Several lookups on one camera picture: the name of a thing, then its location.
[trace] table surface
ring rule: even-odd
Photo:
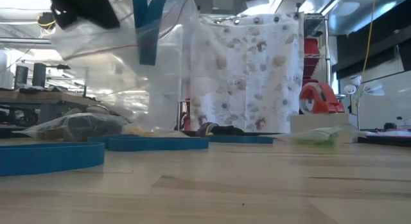
[[[99,105],[100,102],[81,96],[74,96],[65,92],[38,92],[36,94],[23,94],[15,91],[0,91],[1,103],[57,103],[65,101],[79,105]]]
[[[25,139],[1,141],[24,143]],[[410,223],[411,149],[215,144],[0,177],[2,223]]]

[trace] metal shelf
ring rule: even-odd
[[[321,24],[326,18],[320,13],[306,14],[304,16],[304,36],[305,37],[319,37],[318,34]]]
[[[304,58],[322,58],[320,54],[304,54]]]

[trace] tape roll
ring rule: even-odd
[[[318,83],[306,83],[304,85],[304,87],[302,88],[301,92],[305,91],[305,90],[311,90],[309,86],[312,86],[315,88],[316,92],[319,95],[319,98],[321,98],[321,93],[322,93],[322,89],[320,87],[320,85]],[[312,97],[311,99],[301,99],[300,98],[300,110],[303,114],[312,114],[313,113],[313,107],[315,104],[315,100],[314,97]]]

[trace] patterned curtain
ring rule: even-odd
[[[191,129],[290,132],[304,60],[303,14],[255,15],[220,24],[201,18],[191,49]]]

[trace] clear plastic sheet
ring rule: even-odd
[[[161,22],[136,31],[132,0],[109,0],[121,27],[104,30],[89,21],[57,28],[51,38],[71,67],[84,78],[87,95],[131,111],[134,121],[152,128],[171,129],[177,120],[178,102],[184,100],[188,82],[190,33],[198,12],[193,0],[167,0]],[[160,29],[155,66],[139,63],[140,35]]]
[[[305,132],[294,134],[275,134],[264,135],[265,137],[274,137],[281,141],[293,142],[296,144],[312,144],[319,146],[333,146],[340,142],[338,137],[343,134],[350,135],[352,138],[366,137],[351,125],[338,125],[334,127],[316,128]]]
[[[88,137],[121,134],[128,122],[119,116],[106,114],[71,114],[32,126],[17,133],[38,140],[63,139],[69,142],[87,141]]]

